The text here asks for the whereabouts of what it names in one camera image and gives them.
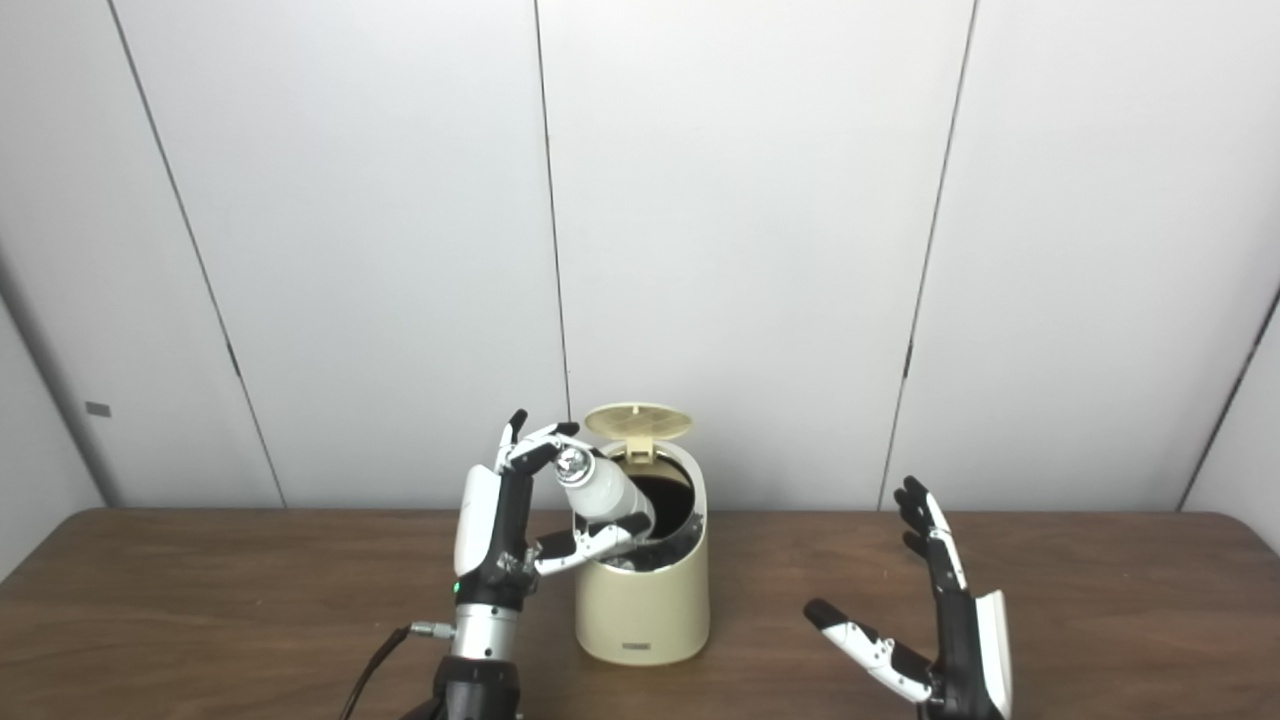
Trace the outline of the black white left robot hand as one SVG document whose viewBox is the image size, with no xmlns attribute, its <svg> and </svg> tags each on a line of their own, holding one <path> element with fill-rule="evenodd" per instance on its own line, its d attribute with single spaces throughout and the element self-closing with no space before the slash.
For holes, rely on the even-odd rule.
<svg viewBox="0 0 1280 720">
<path fill-rule="evenodd" d="M 521 611 L 543 577 L 627 553 L 657 525 L 652 501 L 617 462 L 561 421 L 524 433 L 527 413 L 507 421 L 492 465 L 466 477 L 454 538 L 454 603 Z M 527 537 L 536 475 L 553 466 L 573 512 L 567 530 Z"/>
</svg>

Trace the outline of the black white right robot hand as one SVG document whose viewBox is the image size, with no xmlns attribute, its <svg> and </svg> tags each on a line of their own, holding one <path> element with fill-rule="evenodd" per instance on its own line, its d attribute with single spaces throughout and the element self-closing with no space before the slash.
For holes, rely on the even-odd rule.
<svg viewBox="0 0 1280 720">
<path fill-rule="evenodd" d="M 919 719 L 1010 719 L 1012 660 L 1002 591 L 972 593 L 952 529 L 936 496 L 905 477 L 893 498 L 908 524 L 905 546 L 925 561 L 934 601 L 938 653 L 928 659 L 823 598 L 806 620 L 879 684 L 906 700 Z"/>
</svg>

